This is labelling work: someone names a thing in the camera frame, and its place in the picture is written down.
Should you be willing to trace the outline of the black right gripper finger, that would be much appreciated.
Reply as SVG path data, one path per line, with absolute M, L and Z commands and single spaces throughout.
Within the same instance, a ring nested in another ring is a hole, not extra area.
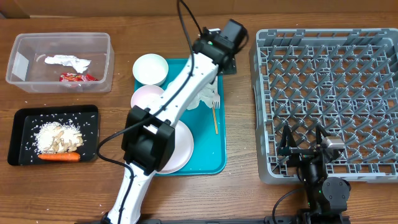
M 286 124 L 283 128 L 282 139 L 279 144 L 279 149 L 285 149 L 287 147 L 294 147 L 294 137 L 288 124 Z
M 315 137 L 317 146 L 326 146 L 326 140 L 328 140 L 330 134 L 325 131 L 324 127 L 320 124 L 315 126 Z

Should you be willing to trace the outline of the white plastic fork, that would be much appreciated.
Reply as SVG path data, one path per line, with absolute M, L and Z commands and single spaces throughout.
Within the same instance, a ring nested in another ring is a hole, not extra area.
M 221 104 L 221 98 L 220 95 L 215 93 L 214 97 L 213 97 L 213 107 L 215 109 L 219 109 L 220 108 L 220 104 Z

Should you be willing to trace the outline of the white bowl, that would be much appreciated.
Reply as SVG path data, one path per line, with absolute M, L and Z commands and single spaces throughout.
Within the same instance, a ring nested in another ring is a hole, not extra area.
M 168 72 L 169 65 L 166 59 L 157 54 L 142 55 L 132 66 L 134 78 L 142 85 L 161 86 Z

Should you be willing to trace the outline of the pink small bowl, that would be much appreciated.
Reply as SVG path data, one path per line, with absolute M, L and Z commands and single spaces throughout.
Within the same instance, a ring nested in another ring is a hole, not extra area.
M 131 108 L 138 106 L 145 109 L 149 104 L 158 99 L 163 92 L 164 90 L 159 86 L 142 86 L 133 93 L 131 97 Z

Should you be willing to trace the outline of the pink round plate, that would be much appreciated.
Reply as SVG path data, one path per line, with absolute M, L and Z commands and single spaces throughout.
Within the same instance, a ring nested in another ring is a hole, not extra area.
M 175 127 L 174 152 L 165 167 L 161 171 L 158 171 L 158 173 L 171 174 L 180 170 L 190 160 L 193 148 L 194 140 L 190 129 L 185 123 L 178 121 Z

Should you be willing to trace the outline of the red snack wrapper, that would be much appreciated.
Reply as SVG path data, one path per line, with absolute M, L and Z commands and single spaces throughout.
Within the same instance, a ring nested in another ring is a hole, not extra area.
M 95 77 L 90 74 L 82 75 L 76 73 L 63 73 L 59 78 L 60 82 L 94 82 L 98 81 Z

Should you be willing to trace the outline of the orange carrot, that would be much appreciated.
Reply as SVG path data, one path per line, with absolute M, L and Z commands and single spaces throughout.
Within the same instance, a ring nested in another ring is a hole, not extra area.
M 46 161 L 78 162 L 80 155 L 77 152 L 63 152 L 56 154 L 39 154 L 39 159 Z

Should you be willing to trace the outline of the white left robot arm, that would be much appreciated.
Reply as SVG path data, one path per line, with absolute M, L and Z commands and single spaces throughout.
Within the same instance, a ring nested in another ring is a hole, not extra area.
M 240 45 L 248 41 L 247 29 L 231 19 L 223 30 L 204 29 L 190 44 L 185 66 L 159 99 L 146 108 L 134 106 L 123 136 L 124 177 L 113 208 L 102 223 L 137 223 L 141 205 L 154 175 L 168 163 L 175 149 L 175 126 L 190 102 L 222 71 L 233 65 Z

